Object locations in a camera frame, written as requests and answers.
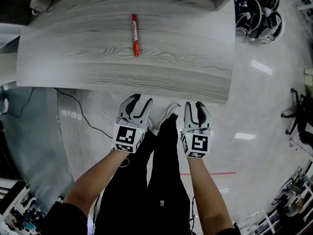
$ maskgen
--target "black pants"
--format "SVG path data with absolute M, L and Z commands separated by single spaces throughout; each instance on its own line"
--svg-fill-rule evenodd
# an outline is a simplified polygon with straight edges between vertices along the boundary
M 176 117 L 148 131 L 127 167 L 120 167 L 107 185 L 96 219 L 100 234 L 190 234 L 190 200 L 180 179 Z M 147 163 L 154 150 L 147 186 Z

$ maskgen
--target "white wood grain tabletop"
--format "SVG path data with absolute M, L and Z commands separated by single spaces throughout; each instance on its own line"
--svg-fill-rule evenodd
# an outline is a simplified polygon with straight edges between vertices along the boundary
M 234 48 L 232 1 L 216 12 L 165 0 L 56 0 L 22 30 L 17 84 L 226 103 Z

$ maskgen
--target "leg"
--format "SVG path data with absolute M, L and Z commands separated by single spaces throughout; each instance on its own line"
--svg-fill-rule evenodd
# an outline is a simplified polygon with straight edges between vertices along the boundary
M 147 163 L 156 139 L 148 131 L 137 152 L 128 156 L 128 166 L 120 167 L 105 188 L 96 219 L 97 233 L 138 231 L 137 219 L 143 214 L 143 198 L 147 191 Z
M 176 119 L 172 115 L 161 125 L 153 156 L 147 224 L 154 234 L 190 234 L 190 200 L 180 179 Z
M 308 118 L 307 114 L 302 111 L 299 116 L 298 116 L 298 132 L 304 132 L 305 129 L 307 128 L 307 123 L 308 123 Z
M 288 131 L 288 130 L 286 131 L 286 134 L 287 134 L 287 135 L 291 135 L 291 134 L 293 133 L 295 127 L 296 127 L 297 124 L 298 124 L 298 121 L 299 121 L 299 119 L 296 118 L 295 121 L 294 121 L 294 123 L 293 123 L 293 126 L 292 126 L 291 130 L 290 130 L 290 131 Z
M 308 123 L 310 124 L 310 126 L 313 127 L 313 117 L 310 117 L 310 118 L 308 119 Z
M 301 107 L 299 96 L 298 96 L 298 92 L 296 90 L 294 90 L 293 92 L 295 93 L 295 100 L 296 100 L 296 103 L 297 103 L 297 111 L 298 111 L 299 108 Z
M 293 113 L 293 114 L 290 114 L 290 115 L 288 115 L 288 116 L 286 116 L 285 114 L 282 114 L 282 115 L 281 115 L 282 118 L 292 118 L 292 117 L 295 118 L 296 116 L 297 116 L 297 112 L 296 112 L 296 113 Z

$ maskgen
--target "glossy floor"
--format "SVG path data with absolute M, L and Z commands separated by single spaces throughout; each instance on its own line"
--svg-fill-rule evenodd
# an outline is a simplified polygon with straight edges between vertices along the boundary
M 256 46 L 236 41 L 236 63 L 229 100 L 225 105 L 206 104 L 212 118 L 214 140 L 205 164 L 220 189 L 233 221 L 252 216 L 269 204 L 280 186 L 308 157 L 289 148 L 285 130 L 290 121 L 281 119 L 282 111 L 292 106 L 290 88 L 304 92 L 306 65 L 312 63 L 310 27 L 295 6 L 300 1 L 281 0 L 278 11 L 286 21 L 284 36 L 269 45 Z M 89 122 L 112 135 L 120 103 L 129 94 L 104 91 L 63 90 L 82 103 Z M 135 110 L 150 98 L 143 96 Z M 77 179 L 109 151 L 111 140 L 88 127 L 78 104 L 58 95 L 62 136 L 71 172 Z M 153 97 L 150 118 L 157 125 L 173 103 L 185 101 Z M 183 127 L 183 109 L 178 130 Z M 189 168 L 179 142 L 181 176 L 193 197 Z M 201 227 L 196 218 L 194 231 Z

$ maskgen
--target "office chair leg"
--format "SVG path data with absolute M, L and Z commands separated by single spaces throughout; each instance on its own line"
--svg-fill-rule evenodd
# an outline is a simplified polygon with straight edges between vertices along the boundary
M 299 121 L 298 118 L 296 118 L 295 121 L 294 121 L 294 123 L 293 123 L 293 126 L 292 126 L 291 130 L 290 130 L 290 131 L 286 130 L 286 134 L 287 134 L 287 135 L 291 135 L 291 134 L 293 133 L 295 127 L 296 127 L 297 124 L 298 124 L 298 121 Z
M 282 113 L 280 116 L 281 116 L 282 118 L 292 118 L 292 117 L 294 118 L 294 117 L 297 116 L 297 113 L 293 113 L 293 114 L 290 114 L 290 115 L 288 115 L 288 116 L 286 116 L 285 114 Z
M 296 90 L 293 90 L 293 92 L 295 93 L 295 100 L 297 102 L 297 111 L 300 109 L 300 100 L 299 100 L 299 96 L 298 96 L 298 92 Z

